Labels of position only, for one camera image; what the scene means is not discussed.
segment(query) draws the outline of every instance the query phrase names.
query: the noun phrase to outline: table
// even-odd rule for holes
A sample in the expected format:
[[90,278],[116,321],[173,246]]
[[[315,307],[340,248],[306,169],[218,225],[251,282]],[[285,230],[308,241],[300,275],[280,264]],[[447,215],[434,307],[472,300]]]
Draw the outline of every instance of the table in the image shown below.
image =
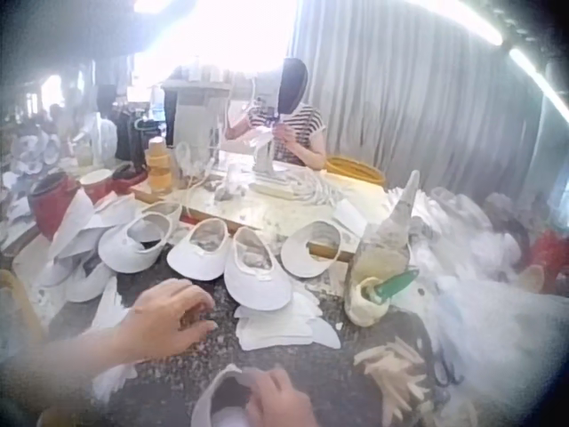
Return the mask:
[[[220,153],[220,169],[227,170],[228,165],[238,164],[242,170],[243,183],[252,180],[252,156],[235,153]],[[301,169],[301,166],[274,162],[276,168],[289,170]],[[384,205],[387,195],[378,185],[355,180],[334,173],[321,172],[324,178],[342,191],[346,198],[358,209],[369,222],[382,222],[389,211]],[[291,236],[296,230],[315,220],[328,220],[333,217],[333,208],[330,205],[307,205],[301,201],[284,200],[267,196],[248,189],[243,197],[232,200],[216,202],[213,193],[203,187],[193,189],[188,197],[188,190],[176,189],[172,193],[159,197],[150,191],[146,181],[132,187],[132,192],[139,200],[146,203],[155,203],[159,200],[168,200],[182,203],[189,208],[191,215],[198,221],[206,218],[218,217],[228,223],[230,231],[241,226],[263,230],[279,236]],[[342,228],[344,243],[342,245],[341,261],[348,261],[357,249],[359,238],[350,231]],[[330,250],[315,246],[316,255],[330,256]]]
[[[167,246],[150,269],[137,274],[118,274],[118,292],[131,306],[145,289],[161,281],[180,276],[166,262]],[[375,383],[353,367],[353,358],[361,350],[392,342],[395,335],[412,345],[428,362],[424,386],[434,390],[434,368],[429,335],[418,316],[389,309],[381,322],[371,328],[353,326],[343,310],[341,298],[318,294],[324,319],[331,325],[342,323],[339,332],[342,348],[332,350],[318,344],[273,347],[242,351],[235,335],[237,307],[228,295],[223,278],[195,282],[209,292],[216,308],[209,318],[219,328],[192,351],[166,360],[137,365],[138,377],[129,380],[111,397],[104,420],[96,425],[188,427],[193,407],[213,377],[229,363],[239,367],[270,369],[280,364],[293,383],[311,397],[320,425],[325,427],[369,427],[380,425],[381,393]],[[87,328],[99,299],[68,303],[51,323],[52,338],[81,333]],[[413,425],[410,416],[402,425]]]

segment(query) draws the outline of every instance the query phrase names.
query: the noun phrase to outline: unfinished shoe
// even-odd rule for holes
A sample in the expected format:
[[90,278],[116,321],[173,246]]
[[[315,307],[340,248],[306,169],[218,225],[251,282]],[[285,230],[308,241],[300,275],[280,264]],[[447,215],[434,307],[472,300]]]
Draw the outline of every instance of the unfinished shoe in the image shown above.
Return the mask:
[[251,427],[245,411],[251,383],[247,373],[228,365],[196,402],[191,427]]
[[[334,257],[317,259],[310,254],[309,243],[331,247]],[[340,255],[341,233],[326,221],[314,221],[296,231],[283,244],[281,260],[287,271],[298,278],[315,278],[330,268]]]
[[[159,230],[158,243],[148,249],[131,234],[139,222],[149,222]],[[105,232],[99,241],[99,256],[114,271],[138,273],[156,262],[171,235],[170,218],[161,213],[145,213],[129,224]]]
[[[162,214],[170,218],[172,221],[172,229],[178,228],[181,216],[181,204],[173,202],[157,202],[153,205],[145,207],[140,211],[140,215],[156,213]],[[155,242],[160,240],[160,229],[152,222],[137,222],[131,229],[131,235],[141,243]]]
[[212,218],[198,223],[168,253],[167,261],[186,278],[214,280],[223,274],[230,248],[228,226]]
[[292,299],[293,287],[275,256],[246,227],[233,240],[224,276],[229,294],[250,309],[282,309]]

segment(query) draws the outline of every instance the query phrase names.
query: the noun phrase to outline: gray curtain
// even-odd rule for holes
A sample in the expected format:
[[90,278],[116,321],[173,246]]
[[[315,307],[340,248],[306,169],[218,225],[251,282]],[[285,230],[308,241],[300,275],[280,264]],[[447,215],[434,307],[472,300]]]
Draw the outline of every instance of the gray curtain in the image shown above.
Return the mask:
[[305,0],[290,54],[309,68],[329,153],[389,187],[418,169],[425,190],[519,195],[542,96],[505,49],[403,0]]

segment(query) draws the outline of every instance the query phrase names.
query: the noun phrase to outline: finger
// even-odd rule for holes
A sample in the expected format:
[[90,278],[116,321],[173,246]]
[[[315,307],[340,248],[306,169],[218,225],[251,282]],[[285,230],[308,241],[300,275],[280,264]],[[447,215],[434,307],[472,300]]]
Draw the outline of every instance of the finger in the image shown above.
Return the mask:
[[195,285],[183,289],[172,298],[172,309],[180,315],[197,308],[200,304],[203,304],[207,310],[212,310],[215,307],[212,296]]
[[262,427],[263,416],[260,410],[260,404],[254,396],[251,396],[251,400],[249,400],[249,403],[245,407],[245,410],[247,411],[247,416],[249,418],[251,426]]
[[202,320],[196,322],[188,329],[179,331],[176,335],[176,350],[182,352],[192,344],[203,341],[205,337],[215,329],[217,329],[217,323],[213,320]]
[[276,386],[280,391],[294,390],[293,383],[291,383],[291,377],[288,376],[283,368],[273,369],[268,371]]
[[162,283],[150,288],[147,292],[147,296],[151,298],[159,298],[162,296],[170,296],[179,292],[185,287],[191,286],[191,282],[188,280],[178,280],[177,278],[169,278]]
[[267,372],[259,370],[252,371],[252,377],[254,380],[252,390],[260,400],[261,407],[270,406],[278,394],[275,382]]

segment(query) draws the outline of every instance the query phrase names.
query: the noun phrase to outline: scissors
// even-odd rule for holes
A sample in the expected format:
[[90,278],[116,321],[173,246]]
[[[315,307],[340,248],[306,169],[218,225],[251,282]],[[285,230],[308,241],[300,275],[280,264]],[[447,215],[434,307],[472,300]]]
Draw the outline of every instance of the scissors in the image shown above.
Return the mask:
[[451,385],[459,385],[464,381],[464,375],[456,376],[454,365],[445,360],[445,354],[442,350],[436,355],[436,360],[435,382],[439,387],[447,388]]

